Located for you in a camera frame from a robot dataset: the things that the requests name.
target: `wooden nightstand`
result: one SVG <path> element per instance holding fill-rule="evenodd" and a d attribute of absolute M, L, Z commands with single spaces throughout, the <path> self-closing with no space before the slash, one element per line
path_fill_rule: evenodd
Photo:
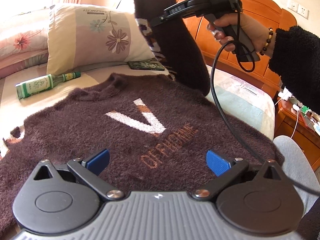
<path fill-rule="evenodd" d="M 286 135 L 291 137 L 297 121 L 297 112 L 292 108 L 290 101 L 280 100 L 276 106 L 275 136 Z M 299 145 L 307 157 L 313 171 L 320 167 L 320 136 L 308 127 L 302 113 L 299 112 L 297 129 L 292 139 Z"/>

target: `wall socket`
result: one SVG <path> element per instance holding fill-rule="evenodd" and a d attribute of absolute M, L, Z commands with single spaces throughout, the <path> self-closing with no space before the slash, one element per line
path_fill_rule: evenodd
<path fill-rule="evenodd" d="M 300 14 L 301 16 L 305 17 L 306 19 L 308 19 L 309 10 L 304 8 L 301 4 L 298 5 L 297 13 Z"/>
<path fill-rule="evenodd" d="M 298 11 L 298 6 L 299 6 L 299 4 L 297 2 L 292 1 L 292 0 L 287 0 L 287 7 L 290 10 L 297 12 Z"/>

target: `black cable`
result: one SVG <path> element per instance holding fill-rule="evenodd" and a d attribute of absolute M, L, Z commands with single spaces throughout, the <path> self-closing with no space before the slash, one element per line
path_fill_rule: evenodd
<path fill-rule="evenodd" d="M 242 146 L 253 156 L 255 157 L 258 161 L 260 161 L 261 163 L 264 163 L 266 160 L 263 159 L 255 150 L 253 150 L 250 145 L 248 145 L 243 139 L 242 137 L 238 134 L 238 132 L 235 130 L 235 128 L 232 126 L 232 124 L 229 122 L 229 120 L 227 119 L 226 115 L 224 114 L 223 112 L 223 109 L 218 101 L 218 97 L 217 97 L 217 94 L 216 94 L 216 91 L 214 89 L 214 85 L 213 85 L 213 79 L 214 79 L 214 72 L 215 72 L 215 69 L 216 69 L 216 66 L 217 66 L 217 62 L 218 62 L 218 58 L 220 57 L 220 54 L 221 52 L 224 50 L 224 48 L 226 46 L 228 46 L 229 44 L 234 44 L 236 47 L 237 46 L 242 46 L 244 49 L 247 50 L 247 52 L 249 52 L 249 49 L 247 48 L 246 45 L 244 45 L 242 42 L 239 41 L 239 34 L 240 34 L 240 11 L 238 11 L 238 21 L 237 21 L 237 37 L 236 37 L 236 40 L 235 41 L 228 41 L 226 42 L 225 44 L 223 44 L 221 46 L 221 48 L 218 50 L 217 54 L 216 54 L 216 57 L 214 58 L 214 61 L 213 61 L 213 64 L 212 64 L 212 69 L 211 69 L 211 76 L 210 76 L 210 88 L 211 88 L 211 93 L 212 93 L 212 97 L 213 97 L 213 100 L 217 106 L 217 109 L 223 119 L 223 121 L 225 122 L 226 126 L 228 127 L 228 129 L 231 131 L 231 133 L 233 134 L 233 136 L 242 144 Z M 252 69 L 250 70 L 247 70 L 245 69 L 240 63 L 240 67 L 246 71 L 246 72 L 252 72 L 254 70 L 254 66 L 255 66 L 255 63 L 254 63 L 254 58 L 252 56 L 251 53 L 249 53 L 248 55 L 250 55 L 251 57 L 251 60 L 252 60 L 252 64 L 253 64 L 253 67 Z M 302 189 L 303 191 L 305 192 L 308 192 L 312 195 L 316 195 L 316 196 L 320 196 L 320 192 L 319 191 L 316 191 L 316 190 L 313 190 L 309 187 L 306 187 L 304 186 L 303 184 L 300 184 L 299 182 L 291 179 L 288 177 L 288 179 L 292 182 L 292 184 L 294 186 L 296 186 L 297 188 L 300 188 Z"/>

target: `brown flower print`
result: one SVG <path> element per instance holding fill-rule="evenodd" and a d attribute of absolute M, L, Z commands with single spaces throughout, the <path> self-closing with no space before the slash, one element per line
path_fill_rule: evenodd
<path fill-rule="evenodd" d="M 20 37 L 14 40 L 13 45 L 15 46 L 16 49 L 24 50 L 28 47 L 29 43 L 30 43 L 30 40 L 28 39 L 28 37 L 21 33 Z"/>
<path fill-rule="evenodd" d="M 109 41 L 106 42 L 106 46 L 108 46 L 108 50 L 111 50 L 112 53 L 116 52 L 119 54 L 121 51 L 125 50 L 125 46 L 129 44 L 127 41 L 128 35 L 127 33 L 122 32 L 121 29 L 118 32 L 113 29 L 110 31 L 111 35 L 108 35 Z"/>

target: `blue gripper pad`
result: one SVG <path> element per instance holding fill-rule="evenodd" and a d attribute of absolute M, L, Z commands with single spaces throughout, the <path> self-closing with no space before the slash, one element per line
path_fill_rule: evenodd
<path fill-rule="evenodd" d="M 212 170 L 217 177 L 231 168 L 230 162 L 221 158 L 219 155 L 215 154 L 212 150 L 209 150 L 207 152 L 206 161 L 210 170 Z"/>
<path fill-rule="evenodd" d="M 109 164 L 110 153 L 107 149 L 91 155 L 82 162 L 82 165 L 95 175 L 99 175 Z"/>

